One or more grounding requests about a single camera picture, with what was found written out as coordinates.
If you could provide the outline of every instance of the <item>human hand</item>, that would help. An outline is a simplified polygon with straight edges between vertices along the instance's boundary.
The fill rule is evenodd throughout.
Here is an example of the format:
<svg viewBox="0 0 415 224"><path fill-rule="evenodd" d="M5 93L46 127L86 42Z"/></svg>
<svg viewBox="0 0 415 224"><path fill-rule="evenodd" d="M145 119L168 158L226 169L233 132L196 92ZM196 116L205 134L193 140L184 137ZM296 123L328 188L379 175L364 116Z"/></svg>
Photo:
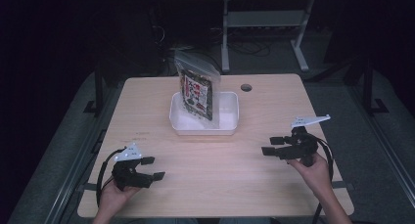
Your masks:
<svg viewBox="0 0 415 224"><path fill-rule="evenodd" d="M110 223L110 220L115 216L134 196L141 188L125 187L124 191L121 191L117 186L113 178L110 178L110 182L104 187L100 208L94 219L94 224Z"/></svg>
<svg viewBox="0 0 415 224"><path fill-rule="evenodd" d="M296 159L288 159L287 163L299 172L314 196L320 199L324 194L333 190L329 176L329 165L326 159L318 153L313 154L312 158L313 164L310 167L306 167L301 160Z"/></svg>

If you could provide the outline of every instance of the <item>cable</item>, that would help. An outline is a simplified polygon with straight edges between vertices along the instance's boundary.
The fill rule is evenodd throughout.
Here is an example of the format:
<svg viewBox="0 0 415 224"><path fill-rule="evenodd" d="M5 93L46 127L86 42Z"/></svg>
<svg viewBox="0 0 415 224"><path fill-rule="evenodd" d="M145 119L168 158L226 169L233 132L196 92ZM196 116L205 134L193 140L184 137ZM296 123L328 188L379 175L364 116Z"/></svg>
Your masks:
<svg viewBox="0 0 415 224"><path fill-rule="evenodd" d="M104 186L102 187L102 189L101 190L104 190L104 188L105 187L107 187L107 185L111 182L111 181L113 181L114 180L114 177L112 176L111 178L109 178L108 180L107 180L107 182L105 182L104 183Z"/></svg>
<svg viewBox="0 0 415 224"><path fill-rule="evenodd" d="M234 52L242 54L242 55L252 55L256 57L267 57L269 54L271 54L271 44L261 44L259 42L253 42L251 43L257 47L256 50L250 50L247 47L244 47L244 44L237 45L236 43L229 43L228 47L232 49ZM263 55L259 55L258 53L266 50L266 53Z"/></svg>
<svg viewBox="0 0 415 224"><path fill-rule="evenodd" d="M319 138L315 137L312 134L306 133L306 135L312 136L317 141L317 143L323 148L324 153L326 154L327 163L329 165L330 182L333 181L333 174L334 174L333 164L334 164L334 158L333 158L333 154L332 154L331 150L329 149L329 145L327 144L326 141L324 141L322 139L319 139ZM321 210L322 209L323 209L323 206L321 205L321 203L319 203L317 205L317 208L316 208L315 212L314 212L314 216L313 216L313 219L312 219L312 224L316 224L317 223L317 221L318 221L318 219L320 217L320 213L321 213Z"/></svg>
<svg viewBox="0 0 415 224"><path fill-rule="evenodd" d="M156 42L156 44L161 44L162 41L165 38L165 30L164 30L164 28L162 28L162 26L159 26L159 25L153 25L153 28L159 28L159 29L161 29L161 31L162 31L162 37L161 37L160 41Z"/></svg>
<svg viewBox="0 0 415 224"><path fill-rule="evenodd" d="M103 164L101 165L101 170L100 170L100 174L98 175L98 181L97 181L97 192L96 192L96 197L97 197L97 205L98 207L100 206L100 200L101 200L101 194L102 194L102 183L103 183L103 177L104 177L104 172L107 168L108 165L108 161L110 160L111 157L113 157L113 155L118 154L118 153L122 153L122 151L124 151L124 149L119 149L116 150L115 152L111 153L107 159L103 162Z"/></svg>

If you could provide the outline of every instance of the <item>gray floor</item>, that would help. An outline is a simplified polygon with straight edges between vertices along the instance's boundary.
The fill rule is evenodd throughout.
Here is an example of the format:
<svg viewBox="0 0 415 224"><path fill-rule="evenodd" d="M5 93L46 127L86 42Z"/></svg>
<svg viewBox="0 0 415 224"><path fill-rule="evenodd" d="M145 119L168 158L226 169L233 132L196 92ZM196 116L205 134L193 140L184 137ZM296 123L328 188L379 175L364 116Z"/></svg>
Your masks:
<svg viewBox="0 0 415 224"><path fill-rule="evenodd" d="M264 50L264 57L230 50L229 74L297 73L302 78L308 78L328 67L323 65L323 59L329 40L329 32L309 32L304 37L301 48L310 67L308 73L300 71L289 39L281 37L266 42L270 54L265 55ZM255 47L252 43L236 45L241 44L250 49ZM214 58L220 63L219 46L195 55L207 61ZM359 103L361 84L345 86L342 83L343 74L341 70L322 82L304 83L304 86L317 115L329 114L332 117L321 125L339 170L350 185L349 194L355 207L351 219L375 223L415 223L414 206L404 189L411 183L411 178L415 178L415 161L412 159L415 153L414 117L395 96L389 82L377 72L373 97L382 99L390 112L369 117ZM26 187L10 223L90 222L76 214L76 207L82 185L94 162L91 150L99 146L97 140L111 120L121 90L122 82L117 88L105 88L105 108L99 117L94 117L92 113L83 112L87 103L95 98L93 74L85 80ZM395 157L401 164L393 162ZM396 175L396 168L400 166L406 169L409 180L402 180ZM311 222L311 217L278 219L284 224ZM114 221L140 222L131 219Z"/></svg>

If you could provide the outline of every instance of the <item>wire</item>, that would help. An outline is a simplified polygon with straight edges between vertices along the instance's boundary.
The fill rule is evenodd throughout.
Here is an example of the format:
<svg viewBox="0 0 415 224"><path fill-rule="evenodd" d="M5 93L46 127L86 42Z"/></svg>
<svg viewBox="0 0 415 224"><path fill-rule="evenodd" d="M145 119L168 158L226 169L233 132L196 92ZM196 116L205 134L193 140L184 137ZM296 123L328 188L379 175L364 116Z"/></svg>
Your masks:
<svg viewBox="0 0 415 224"><path fill-rule="evenodd" d="M326 154L326 158L327 158L327 163L329 164L329 176L330 176L330 181L333 181L333 174L334 174L334 170L333 170L333 154L331 153L331 150L329 149L329 145L322 139L319 139L311 134L306 133L307 135L310 135L312 137L314 137L317 140L317 143L320 144L320 146L323 148L324 153ZM318 221L318 218L320 216L321 210L323 209L321 203L319 203L317 205L317 208L315 210L313 219L312 219L312 224L316 224Z"/></svg>
<svg viewBox="0 0 415 224"><path fill-rule="evenodd" d="M103 186L102 190L104 190L104 188L105 188L105 187L107 187L107 185L108 185L111 181L113 181L113 180L114 180L114 177L112 176L110 179L108 179L108 180L107 180L107 182L105 182L105 184L104 184L104 186Z"/></svg>
<svg viewBox="0 0 415 224"><path fill-rule="evenodd" d="M219 41L221 41L222 39L222 34L223 34L223 30L220 27L213 27L210 29L210 35L209 35L209 39L213 42L213 43L218 43Z"/></svg>
<svg viewBox="0 0 415 224"><path fill-rule="evenodd" d="M164 30L164 28L162 28L162 26L159 26L159 25L154 25L153 28L159 28L159 29L161 29L161 31L162 31L162 37L161 37L161 39L160 39L160 41L158 43L162 43L162 41L165 38L165 30Z"/></svg>
<svg viewBox="0 0 415 224"><path fill-rule="evenodd" d="M113 155L115 155L117 153L122 153L122 151L124 151L124 149L119 149L119 150L116 150L115 152L112 152L107 157L107 159L103 162L103 164L101 165L100 174L98 175L97 192L96 192L98 207L100 206L101 194L102 194L102 189L103 189L103 187L102 187L103 177L104 177L105 169L107 168L107 165L108 165L108 161L110 160L111 157L113 157Z"/></svg>
<svg viewBox="0 0 415 224"><path fill-rule="evenodd" d="M271 54L271 44L265 44L265 43L259 43L259 42L253 42L250 43L256 46L255 50L251 50L244 46L244 43L238 45L237 43L229 43L228 47L232 49L234 52L242 54L242 55L251 55L256 57L267 57Z"/></svg>

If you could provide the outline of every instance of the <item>white plastic container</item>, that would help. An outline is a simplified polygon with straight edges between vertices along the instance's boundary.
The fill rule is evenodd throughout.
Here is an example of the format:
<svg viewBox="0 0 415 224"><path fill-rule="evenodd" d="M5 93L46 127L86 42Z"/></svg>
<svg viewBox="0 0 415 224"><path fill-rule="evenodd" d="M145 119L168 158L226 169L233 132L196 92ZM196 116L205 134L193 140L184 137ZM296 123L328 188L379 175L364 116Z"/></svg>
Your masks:
<svg viewBox="0 0 415 224"><path fill-rule="evenodd" d="M234 92L220 92L219 128L206 129L182 107L182 97L179 92L171 99L170 122L178 135L232 135L238 126L239 102Z"/></svg>

